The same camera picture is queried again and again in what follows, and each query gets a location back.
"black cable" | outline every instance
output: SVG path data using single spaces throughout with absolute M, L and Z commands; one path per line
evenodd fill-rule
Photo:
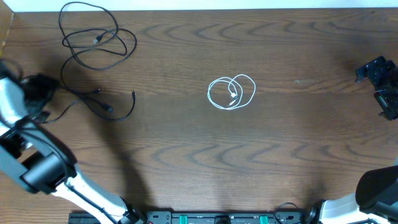
M 61 113 L 60 116 L 58 116 L 57 118 L 52 119 L 52 120 L 50 120 L 50 121 L 44 121 L 44 122 L 42 122 L 42 124 L 50 124 L 50 123 L 54 123 L 54 122 L 58 121 L 58 120 L 69 110 L 69 108 L 70 108 L 71 106 L 73 106 L 75 103 L 77 103 L 77 102 L 79 102 L 79 101 L 80 101 L 80 99 L 77 99 L 77 100 L 73 101 L 71 104 L 69 104 L 69 106 L 67 106 L 67 107 L 65 108 L 65 110 Z
M 95 207 L 97 210 L 99 210 L 102 214 L 106 216 L 112 223 L 117 224 L 117 221 L 108 213 L 105 211 L 104 208 L 99 207 L 97 204 L 92 202 L 90 199 L 86 198 L 84 195 L 82 195 L 79 191 L 77 191 L 74 186 L 69 186 L 65 184 L 69 190 L 71 190 L 73 193 L 75 193 L 77 196 L 79 196 L 81 199 L 83 199 L 85 202 L 87 202 L 89 205 L 92 207 Z
M 85 5 L 87 5 L 87 6 L 97 7 L 97 8 L 99 8 L 99 9 L 104 10 L 106 13 L 108 13 L 108 14 L 111 16 L 111 18 L 112 18 L 112 20 L 113 20 L 113 22 L 114 22 L 116 28 L 115 28 L 115 29 L 110 29 L 110 30 L 101 29 L 101 28 L 92 28 L 92 29 L 85 29 L 85 30 L 80 30 L 80 31 L 72 32 L 72 33 L 66 35 L 66 34 L 65 34 L 65 31 L 63 30 L 63 27 L 62 27 L 61 16 L 62 16 L 63 9 L 64 9 L 67 5 L 69 5 L 69 4 L 85 4 Z M 68 110 L 71 106 L 73 106 L 75 103 L 77 103 L 77 102 L 79 102 L 79 101 L 84 102 L 84 103 L 86 104 L 86 106 L 89 107 L 89 109 L 90 109 L 95 115 L 97 115 L 97 116 L 99 116 L 100 118 L 105 119 L 105 120 L 107 120 L 107 121 L 121 121 L 121 120 L 123 120 L 123 119 L 126 119 L 126 118 L 131 114 L 132 110 L 134 109 L 134 105 L 135 105 L 135 102 L 136 102 L 135 92 L 134 92 L 134 91 L 131 93 L 132 99 L 133 99 L 133 103 L 132 103 L 132 106 L 131 106 L 130 111 L 129 111 L 125 116 L 122 116 L 122 117 L 120 117 L 120 118 L 109 118 L 109 117 L 106 117 L 106 116 L 100 114 L 99 112 L 97 112 L 97 111 L 96 111 L 91 105 L 89 105 L 89 103 L 88 103 L 88 101 L 93 101 L 93 102 L 99 104 L 99 105 L 102 107 L 102 109 L 104 109 L 104 110 L 106 110 L 106 111 L 109 111 L 109 112 L 112 112 L 112 110 L 113 110 L 112 107 L 110 107 L 110 106 L 107 105 L 107 104 L 101 103 L 101 102 L 99 102 L 98 100 L 96 100 L 96 99 L 94 99 L 94 98 L 88 96 L 88 95 L 90 95 L 90 94 L 92 94 L 92 93 L 98 93 L 98 92 L 100 92 L 101 90 L 100 90 L 99 88 L 98 88 L 98 89 L 95 89 L 95 90 L 93 90 L 93 91 L 89 91 L 89 92 L 76 91 L 76 90 L 70 88 L 70 87 L 66 84 L 63 75 L 64 75 L 64 69 L 65 69 L 65 67 L 66 67 L 66 64 L 67 64 L 71 59 L 75 59 L 76 62 L 78 62 L 81 66 L 83 66 L 83 67 L 85 67 L 85 68 L 89 68 L 89 69 L 97 70 L 97 71 L 109 69 L 109 68 L 111 68 L 111 67 L 113 67 L 113 66 L 115 66 L 115 65 L 117 65 L 117 64 L 119 64 L 119 63 L 121 63 L 121 62 L 123 62 L 123 61 L 125 61 L 125 60 L 127 60 L 127 59 L 132 55 L 132 53 L 135 51 L 135 49 L 137 48 L 137 37 L 136 37 L 136 35 L 135 35 L 134 33 L 132 33 L 131 31 L 127 30 L 127 29 L 121 29 L 121 28 L 119 28 L 119 25 L 118 25 L 118 22 L 116 21 L 116 18 L 115 18 L 115 17 L 112 15 L 112 13 L 111 13 L 110 11 L 108 11 L 107 9 L 105 9 L 105 8 L 103 8 L 103 7 L 101 7 L 101 6 L 95 6 L 95 5 L 92 5 L 92 4 L 85 3 L 85 2 L 69 2 L 69 3 L 66 3 L 66 4 L 61 8 L 61 10 L 60 10 L 60 12 L 59 12 L 59 15 L 58 15 L 58 25 L 59 25 L 59 28 L 60 28 L 61 33 L 62 33 L 62 35 L 63 35 L 62 45 L 63 45 L 64 47 L 68 47 L 69 50 L 70 50 L 70 52 L 71 52 L 71 54 L 72 54 L 72 56 L 71 56 L 70 58 L 68 58 L 68 59 L 63 63 L 63 65 L 62 65 L 62 67 L 61 67 L 61 71 L 60 71 L 60 82 L 61 82 L 61 84 L 62 84 L 61 87 L 64 88 L 66 91 L 69 91 L 70 93 L 72 93 L 72 94 L 74 94 L 75 96 L 77 96 L 77 97 L 78 97 L 78 100 L 75 100 L 74 102 L 72 102 L 72 103 L 61 113 L 61 115 L 58 116 L 57 118 L 55 118 L 55 119 L 53 119 L 53 120 L 50 120 L 50 121 L 44 121 L 43 123 L 45 123 L 45 124 L 47 124 L 47 123 L 53 123 L 53 122 L 59 120 L 59 119 L 67 112 L 67 110 Z M 70 41 L 69 41 L 69 39 L 68 39 L 68 38 L 71 37 L 72 35 L 81 34 L 81 33 L 84 33 L 84 32 L 90 32 L 90 31 L 93 31 L 93 30 L 100 30 L 100 31 L 103 31 L 103 33 L 102 33 L 101 35 L 99 35 L 99 36 L 96 37 L 96 39 L 95 39 L 95 43 L 96 43 L 96 44 L 94 44 L 94 45 L 89 45 L 89 46 L 74 46 L 74 45 L 72 45 L 72 44 L 70 43 Z M 134 47 L 133 47 L 133 49 L 132 49 L 128 54 L 127 54 L 127 46 L 126 46 L 126 44 L 125 44 L 124 41 L 118 36 L 118 32 L 119 32 L 120 30 L 121 30 L 121 31 L 124 31 L 124 32 L 127 32 L 127 33 L 129 33 L 129 34 L 131 34 L 131 35 L 133 36 L 133 38 L 134 38 Z M 107 40 L 105 40 L 105 41 L 102 41 L 101 43 L 97 44 L 99 41 L 101 41 L 101 39 L 103 38 L 103 36 L 106 35 L 106 34 L 111 34 L 111 37 L 110 37 L 109 39 L 107 39 Z M 101 45 L 104 45 L 104 44 L 108 43 L 110 40 L 112 40 L 112 39 L 114 39 L 114 38 L 117 38 L 117 39 L 123 44 L 124 53 L 113 52 L 113 51 L 111 51 L 111 50 L 106 50 L 106 49 L 101 49 L 101 48 L 94 48 L 94 47 L 99 47 L 99 46 L 101 46 Z M 81 50 L 81 51 L 79 51 L 79 52 L 75 52 L 75 49 L 85 49 L 85 50 Z M 120 56 L 125 56 L 125 57 L 122 58 L 121 60 L 119 60 L 119 61 L 113 63 L 112 65 L 108 65 L 108 66 L 103 67 L 103 68 L 94 68 L 94 67 L 91 67 L 91 66 L 85 64 L 85 63 L 82 62 L 82 61 L 80 60 L 80 58 L 79 58 L 79 55 L 80 55 L 80 54 L 85 53 L 85 52 L 94 51 L 94 50 L 99 50 L 99 51 L 103 51 L 103 52 L 108 52 L 108 53 L 111 53 L 111 54 L 120 55 Z

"wall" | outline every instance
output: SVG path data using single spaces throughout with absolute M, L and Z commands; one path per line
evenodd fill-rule
M 0 0 L 0 56 L 2 53 L 2 48 L 4 47 L 4 44 L 6 44 L 8 30 L 10 28 L 13 16 L 14 13 L 5 5 L 2 0 Z
M 4 0 L 14 12 L 59 11 L 67 0 Z M 331 7 L 398 7 L 398 0 L 87 0 L 109 10 L 278 9 Z M 69 11 L 90 11 L 75 4 Z

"cable connector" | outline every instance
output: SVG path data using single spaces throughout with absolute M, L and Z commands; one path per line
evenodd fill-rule
M 95 39 L 93 40 L 94 44 L 96 44 L 96 43 L 98 43 L 99 41 L 101 41 L 101 39 L 102 39 L 102 36 L 101 36 L 101 35 L 97 36 L 97 38 L 95 38 Z
M 234 100 L 234 101 L 230 102 L 228 106 L 231 106 L 232 104 L 234 104 L 234 103 L 235 103 L 235 101 L 236 101 L 236 100 Z
M 104 110 L 107 111 L 107 112 L 110 112 L 110 113 L 113 112 L 113 108 L 112 108 L 110 105 L 107 105 L 106 103 L 103 103 L 103 104 L 101 105 L 101 107 L 102 107 L 102 109 L 104 109 Z

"wooden table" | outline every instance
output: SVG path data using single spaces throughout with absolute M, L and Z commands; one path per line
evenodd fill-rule
M 101 99 L 125 121 L 103 121 L 84 105 L 46 127 L 80 167 L 107 190 L 143 210 L 272 210 L 354 192 L 371 169 L 397 156 L 397 121 L 378 116 L 374 89 L 354 71 L 384 55 L 398 62 L 397 9 L 297 9 L 115 12 L 138 48 L 102 72 L 72 62 L 67 82 L 104 90 Z M 59 76 L 70 56 L 57 13 L 18 13 L 4 49 L 26 75 Z M 112 27 L 104 12 L 68 12 L 67 32 Z M 121 36 L 132 45 L 131 37 Z M 96 34 L 76 38 L 89 44 Z M 121 50 L 117 41 L 109 49 Z M 82 55 L 90 65 L 117 60 Z M 246 107 L 223 111 L 206 97 L 216 78 L 245 73 L 257 84 Z M 252 86 L 244 82 L 249 94 Z M 225 86 L 213 97 L 230 101 Z M 75 99 L 59 91 L 53 116 Z M 74 204 L 23 191 L 0 175 L 0 220 L 66 223 Z

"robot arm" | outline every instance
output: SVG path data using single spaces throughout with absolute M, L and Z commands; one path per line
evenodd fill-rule
M 320 208 L 319 221 L 329 223 L 397 223 L 398 166 L 366 172 L 355 194 L 329 200 Z
M 41 115 L 55 90 L 53 84 L 47 89 L 41 85 L 55 80 L 40 75 L 33 79 L 20 82 L 0 62 L 0 170 L 26 191 L 65 198 L 101 223 L 143 223 L 139 212 L 85 176 L 71 150 L 35 122 L 32 114 Z M 30 146 L 37 152 L 19 162 Z

